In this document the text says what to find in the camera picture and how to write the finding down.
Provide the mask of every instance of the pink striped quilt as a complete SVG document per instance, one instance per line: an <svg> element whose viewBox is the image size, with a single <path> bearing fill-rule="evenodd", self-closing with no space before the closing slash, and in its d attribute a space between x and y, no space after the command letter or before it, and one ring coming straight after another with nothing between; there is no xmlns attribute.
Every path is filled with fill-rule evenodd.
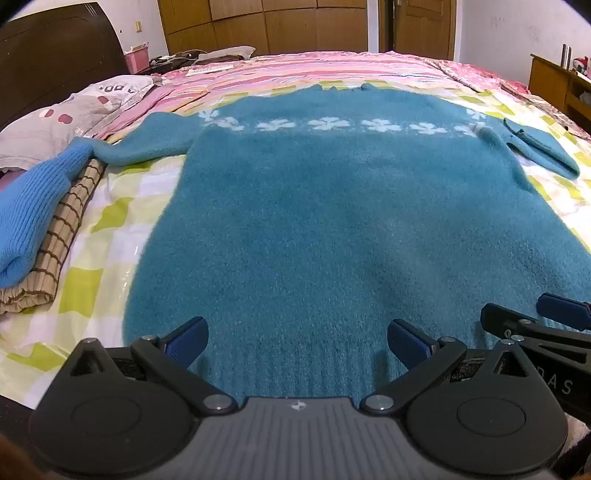
<svg viewBox="0 0 591 480"><path fill-rule="evenodd" d="M228 95L253 95L269 92L273 88L303 87L318 82L374 82L402 83L422 88L464 88L440 69L425 63L421 57L388 53L351 52L308 52L256 57L231 63L214 63L204 66L185 67L163 75L162 88L165 96L153 102L149 108L138 105L136 111L142 115L135 123L149 113L172 112L182 108L189 113L191 102L201 98L207 91L207 100L220 99ZM123 127L134 124L129 118L119 120L118 128L108 128L99 138L106 138Z"/></svg>

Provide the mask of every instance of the pillow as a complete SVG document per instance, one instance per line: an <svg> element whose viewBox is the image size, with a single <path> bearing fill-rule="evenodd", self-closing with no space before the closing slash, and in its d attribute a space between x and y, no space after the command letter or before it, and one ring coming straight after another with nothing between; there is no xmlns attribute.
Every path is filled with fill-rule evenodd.
<svg viewBox="0 0 591 480"><path fill-rule="evenodd" d="M21 117L0 132L0 171L29 170L55 157L74 137L100 131L160 82L159 77L120 75Z"/></svg>

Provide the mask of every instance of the white flower pattern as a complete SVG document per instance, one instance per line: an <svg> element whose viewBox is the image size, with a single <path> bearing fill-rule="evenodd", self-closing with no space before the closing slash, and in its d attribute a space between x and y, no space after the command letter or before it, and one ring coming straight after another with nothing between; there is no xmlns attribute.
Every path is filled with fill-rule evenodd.
<svg viewBox="0 0 591 480"><path fill-rule="evenodd" d="M239 125L238 120L236 120L232 116L227 116L226 118L222 118L221 120L218 120L217 122L213 122L213 124L215 124L219 127L222 127L222 128L229 128L235 132L238 132L240 130L244 130L244 126Z"/></svg>
<svg viewBox="0 0 591 480"><path fill-rule="evenodd" d="M412 124L410 128L412 128L413 130L418 130L418 132L423 135L447 133L447 130L445 130L444 128L435 128L435 125L427 124L425 122L420 122L418 125Z"/></svg>
<svg viewBox="0 0 591 480"><path fill-rule="evenodd" d="M387 132L388 130L400 132L402 127L400 125L390 124L390 120L383 120L381 118L374 118L373 120L362 120L361 123L365 125L368 130L376 132Z"/></svg>
<svg viewBox="0 0 591 480"><path fill-rule="evenodd" d="M467 135L468 137L476 138L476 135L486 124L484 122L477 122L475 124L468 124L468 125L456 125L454 129L458 132Z"/></svg>
<svg viewBox="0 0 591 480"><path fill-rule="evenodd" d="M256 127L263 132L274 132L280 128L294 128L294 122L290 122L285 118L278 118L277 120L271 120L269 123L261 122Z"/></svg>
<svg viewBox="0 0 591 480"><path fill-rule="evenodd" d="M474 120L480 120L481 118L486 118L486 115L484 113L475 112L474 110L472 110L470 108L466 108L466 113L468 115L470 115Z"/></svg>
<svg viewBox="0 0 591 480"><path fill-rule="evenodd" d="M215 118L220 114L220 110L204 110L199 112L199 117L205 120L205 123L209 124L215 121Z"/></svg>
<svg viewBox="0 0 591 480"><path fill-rule="evenodd" d="M324 116L320 120L310 120L308 125L314 125L314 130L332 130L333 128L350 127L347 120L336 116Z"/></svg>

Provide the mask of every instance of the blue gripper pad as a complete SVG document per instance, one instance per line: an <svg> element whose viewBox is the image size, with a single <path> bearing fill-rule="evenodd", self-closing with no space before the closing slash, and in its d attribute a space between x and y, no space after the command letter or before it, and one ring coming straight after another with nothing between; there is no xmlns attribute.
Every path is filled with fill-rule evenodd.
<svg viewBox="0 0 591 480"><path fill-rule="evenodd" d="M207 320L194 317L163 338L164 353L188 368L205 350L209 341Z"/></svg>
<svg viewBox="0 0 591 480"><path fill-rule="evenodd" d="M388 347L410 370L434 354L438 344L404 320L397 319L388 326Z"/></svg>
<svg viewBox="0 0 591 480"><path fill-rule="evenodd" d="M535 305L537 312L547 319L579 331L591 330L591 310L587 303L543 293Z"/></svg>

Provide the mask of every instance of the logo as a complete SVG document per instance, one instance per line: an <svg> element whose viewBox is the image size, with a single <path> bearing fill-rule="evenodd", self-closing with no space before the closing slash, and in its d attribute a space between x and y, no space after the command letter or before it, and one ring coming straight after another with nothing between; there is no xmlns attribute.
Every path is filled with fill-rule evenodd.
<svg viewBox="0 0 591 480"><path fill-rule="evenodd" d="M294 410L297 410L297 411L304 410L304 408L306 408L307 406L308 406L308 405L306 405L306 404L305 404L304 402L302 402L301 400L298 400L297 402L295 402L295 403L292 403L292 404L290 405L290 407L291 407L291 408L293 408Z"/></svg>

